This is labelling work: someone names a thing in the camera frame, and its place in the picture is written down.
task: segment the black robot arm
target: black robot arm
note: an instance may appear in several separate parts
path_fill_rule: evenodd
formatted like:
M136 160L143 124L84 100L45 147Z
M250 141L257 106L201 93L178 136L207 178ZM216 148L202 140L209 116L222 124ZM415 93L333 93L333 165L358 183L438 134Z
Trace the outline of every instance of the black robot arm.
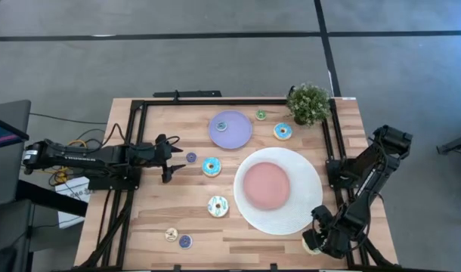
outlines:
M349 248L350 241L356 241L375 250L367 239L370 206L391 173L397 170L400 161L409 155L412 135L387 125L376 129L373 135L373 143L356 159L341 161L334 171L328 168L330 183L338 188L358 189L354 200L339 207L334 216L326 206L318 206L311 211L320 231L313 228L302 234L310 249L343 258L352 250ZM375 253L372 257L382 258L378 251Z
M80 168L81 175L90 180L90 190L134 190L139 185L141 168L162 167L162 181L167 183L174 171L185 166L167 166L172 153L183 150L170 144L164 134L160 134L155 142L155 145L121 144L89 149L64 146L46 139L26 147L23 164L28 175L35 169L56 165Z

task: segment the gray floor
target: gray floor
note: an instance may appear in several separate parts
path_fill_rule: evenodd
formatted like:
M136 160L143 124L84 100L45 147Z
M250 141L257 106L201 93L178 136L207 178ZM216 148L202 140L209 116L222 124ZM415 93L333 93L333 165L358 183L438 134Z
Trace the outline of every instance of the gray floor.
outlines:
M461 1L322 2L329 31L461 29ZM0 36L317 31L316 17L308 0L2 0ZM414 134L383 190L399 262L461 271L461 155L435 151L461 135L461 37L330 43L342 95L357 97L367 132L389 124ZM33 112L73 119L104 121L114 97L271 96L307 81L330 88L320 38L0 42L0 102L28 98ZM29 134L65 143L92 127L31 117ZM23 178L48 186L44 175ZM36 213L35 225L55 221L54 211ZM33 270L71 267L80 230L37 233L34 249L54 248L36 254Z

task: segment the white plate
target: white plate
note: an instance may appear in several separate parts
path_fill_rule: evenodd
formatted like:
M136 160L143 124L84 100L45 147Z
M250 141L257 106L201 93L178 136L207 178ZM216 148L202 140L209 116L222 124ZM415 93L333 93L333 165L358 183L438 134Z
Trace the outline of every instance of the white plate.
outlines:
M288 175L289 198L278 209L257 209L244 193L244 176L260 162L278 165ZM311 210L322 204L323 189L320 176L305 157L286 148L269 147L254 152L239 166L234 179L234 199L239 212L253 227L269 234L287 235L311 223Z

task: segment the purple plate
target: purple plate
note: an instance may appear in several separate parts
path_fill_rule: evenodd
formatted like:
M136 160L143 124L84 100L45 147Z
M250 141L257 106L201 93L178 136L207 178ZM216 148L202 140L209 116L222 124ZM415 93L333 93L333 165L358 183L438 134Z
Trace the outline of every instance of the purple plate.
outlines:
M218 131L216 125L225 122L227 128ZM214 116L209 124L209 136L218 146L235 149L243 146L251 138L252 124L247 116L236 110L225 110Z

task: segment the wooden tabletop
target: wooden tabletop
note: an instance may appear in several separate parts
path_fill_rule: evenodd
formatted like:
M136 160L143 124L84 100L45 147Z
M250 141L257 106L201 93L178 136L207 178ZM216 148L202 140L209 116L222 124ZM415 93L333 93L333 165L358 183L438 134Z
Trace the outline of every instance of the wooden tabletop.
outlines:
M116 122L123 131L126 130L130 103L129 98L113 100L107 135ZM357 156L367 148L357 101L336 98L336 104L347 155ZM268 114L265 121L255 119L255 111L259 109ZM222 110L239 110L251 120L252 138L244 147L223 150L210 141L209 122ZM285 147L300 153L313 164L323 185L323 203L333 214L336 212L335 197L325 171L327 154L323 129L320 124L312 128L298 126L292 117L286 117L287 114L289 111L285 106L151 106L144 141L154 142L161 133L167 137L179 135L181 140L175 146L184 152L175 153L169 165L186 163L188 152L195 152L198 160L178 170L168 184L161 182L160 168L144 170L140 188L135 191L124 269L172 269L174 264L181 264L182 269L268 269L270 263L277 263L282 269L346 268L345 259L307 254L302 248L300 233L275 236L256 230L237 209L233 182L239 164L261 148ZM293 135L289 140L279 141L273 136L273 127L278 122L292 126ZM335 154L338 155L331 119L329 124ZM138 122L133 130L134 140L137 127ZM114 134L108 144L121 143L119 136ZM222 163L221 174L216 178L207 178L201 170L202 161L209 156L218 157ZM106 195L107 191L91 195L75 265L85 261L96 246ZM230 210L223 218L213 218L207 212L206 204L215 195L225 196L229 201ZM104 232L112 199L113 196L107 207ZM178 242L167 242L164 233L170 227L178 229L180 234L191 235L192 247L183 250ZM389 261L397 262L384 206L379 199L372 204L370 239ZM110 264L116 262L118 241L119 234L113 241ZM359 262L357 252L354 254L355 261Z

